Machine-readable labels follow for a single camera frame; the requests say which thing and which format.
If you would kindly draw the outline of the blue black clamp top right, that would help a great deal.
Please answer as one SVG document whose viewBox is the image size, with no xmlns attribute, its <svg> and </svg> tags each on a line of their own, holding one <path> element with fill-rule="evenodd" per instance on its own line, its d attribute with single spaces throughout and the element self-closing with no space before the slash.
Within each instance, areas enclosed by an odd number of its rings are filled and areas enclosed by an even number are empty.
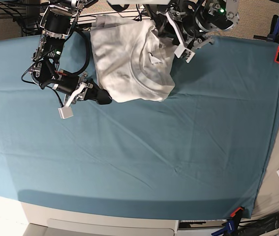
<svg viewBox="0 0 279 236">
<path fill-rule="evenodd" d="M 267 36 L 254 35 L 253 39 L 279 43 L 279 15 L 273 15 L 270 32 Z"/>
</svg>

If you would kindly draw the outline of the teal table cloth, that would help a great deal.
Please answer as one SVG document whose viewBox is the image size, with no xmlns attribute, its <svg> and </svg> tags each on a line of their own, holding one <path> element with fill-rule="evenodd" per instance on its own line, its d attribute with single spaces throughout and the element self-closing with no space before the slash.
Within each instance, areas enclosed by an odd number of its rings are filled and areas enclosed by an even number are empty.
<svg viewBox="0 0 279 236">
<path fill-rule="evenodd" d="M 20 79 L 37 36 L 0 41 L 0 196 L 118 217 L 250 217 L 279 129 L 277 45 L 217 37 L 175 59 L 163 102 L 76 103 Z"/>
</svg>

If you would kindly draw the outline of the white T-shirt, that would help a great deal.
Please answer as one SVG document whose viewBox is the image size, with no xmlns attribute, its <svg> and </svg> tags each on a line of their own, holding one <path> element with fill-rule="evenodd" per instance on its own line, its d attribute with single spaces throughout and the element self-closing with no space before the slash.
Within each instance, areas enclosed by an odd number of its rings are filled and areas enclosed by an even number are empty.
<svg viewBox="0 0 279 236">
<path fill-rule="evenodd" d="M 161 102 L 169 96 L 176 46 L 158 36 L 153 20 L 98 15 L 90 36 L 98 85 L 114 101 Z"/>
</svg>

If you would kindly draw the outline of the orange blue clamp bottom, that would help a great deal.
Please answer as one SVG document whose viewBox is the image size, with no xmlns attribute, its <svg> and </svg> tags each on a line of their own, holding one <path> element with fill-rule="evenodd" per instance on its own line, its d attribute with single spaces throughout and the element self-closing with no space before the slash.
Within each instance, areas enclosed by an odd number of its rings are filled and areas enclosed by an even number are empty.
<svg viewBox="0 0 279 236">
<path fill-rule="evenodd" d="M 224 227 L 216 232 L 211 233 L 212 236 L 233 236 L 238 230 L 238 226 L 245 211 L 244 207 L 238 207 L 231 214 Z"/>
</svg>

